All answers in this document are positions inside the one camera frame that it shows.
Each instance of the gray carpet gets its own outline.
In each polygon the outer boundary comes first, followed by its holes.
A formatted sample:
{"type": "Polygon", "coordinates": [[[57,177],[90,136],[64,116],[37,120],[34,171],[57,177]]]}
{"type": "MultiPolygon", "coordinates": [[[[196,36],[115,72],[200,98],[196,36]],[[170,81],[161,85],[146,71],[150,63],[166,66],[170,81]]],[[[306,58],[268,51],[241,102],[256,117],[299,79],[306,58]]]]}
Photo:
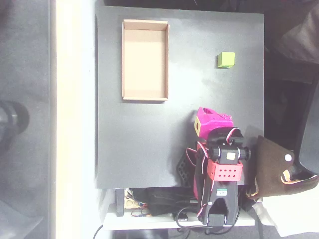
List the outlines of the gray carpet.
{"type": "Polygon", "coordinates": [[[30,117],[0,158],[0,200],[27,217],[41,217],[26,238],[43,239],[49,208],[48,1],[0,1],[0,99],[24,105],[30,117]]]}

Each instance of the cardboard box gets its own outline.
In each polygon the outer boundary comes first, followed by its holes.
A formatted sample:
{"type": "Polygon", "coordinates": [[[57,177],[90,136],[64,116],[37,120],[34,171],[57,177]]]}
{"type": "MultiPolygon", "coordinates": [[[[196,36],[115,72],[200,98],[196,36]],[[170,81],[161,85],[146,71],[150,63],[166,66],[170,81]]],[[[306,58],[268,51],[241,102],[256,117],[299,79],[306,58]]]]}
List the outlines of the cardboard box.
{"type": "Polygon", "coordinates": [[[230,68],[235,65],[235,52],[222,51],[218,55],[218,67],[230,68]]]}
{"type": "Polygon", "coordinates": [[[167,101],[168,32],[167,21],[123,21],[124,100],[167,101]]]}

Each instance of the pink 3d-printed part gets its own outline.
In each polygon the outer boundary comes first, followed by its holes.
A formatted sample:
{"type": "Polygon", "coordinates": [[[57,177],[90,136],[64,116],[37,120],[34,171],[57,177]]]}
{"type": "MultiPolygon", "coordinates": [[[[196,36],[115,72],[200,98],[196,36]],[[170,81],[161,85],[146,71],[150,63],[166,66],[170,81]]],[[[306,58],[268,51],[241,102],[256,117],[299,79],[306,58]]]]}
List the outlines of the pink 3d-printed part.
{"type": "Polygon", "coordinates": [[[209,160],[207,165],[207,174],[213,181],[238,182],[240,181],[242,170],[243,165],[241,163],[225,165],[209,160]]]}
{"type": "Polygon", "coordinates": [[[208,134],[213,129],[233,127],[234,122],[229,115],[219,114],[212,109],[199,107],[194,126],[197,136],[207,140],[208,134]]]}

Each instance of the black tabletop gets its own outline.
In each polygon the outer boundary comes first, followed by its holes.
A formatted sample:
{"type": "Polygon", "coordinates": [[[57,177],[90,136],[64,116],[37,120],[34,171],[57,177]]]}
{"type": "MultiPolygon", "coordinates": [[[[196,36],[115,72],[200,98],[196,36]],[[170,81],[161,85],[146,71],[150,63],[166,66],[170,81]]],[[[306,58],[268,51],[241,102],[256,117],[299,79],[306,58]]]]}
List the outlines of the black tabletop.
{"type": "Polygon", "coordinates": [[[263,15],[102,6],[97,19],[99,188],[179,185],[200,106],[232,115],[247,145],[263,134],[263,15]],[[122,100],[123,19],[169,22],[167,102],[122,100]],[[235,52],[235,66],[216,68],[222,51],[235,52]]]}

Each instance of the green cube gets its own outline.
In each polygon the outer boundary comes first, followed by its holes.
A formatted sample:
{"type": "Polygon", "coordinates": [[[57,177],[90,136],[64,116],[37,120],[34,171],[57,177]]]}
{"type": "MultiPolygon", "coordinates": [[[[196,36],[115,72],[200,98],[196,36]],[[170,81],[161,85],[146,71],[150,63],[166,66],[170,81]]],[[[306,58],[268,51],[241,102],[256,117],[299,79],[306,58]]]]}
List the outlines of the green cube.
{"type": "Polygon", "coordinates": [[[218,55],[217,66],[221,68],[230,68],[235,65],[235,52],[222,51],[218,55]]]}

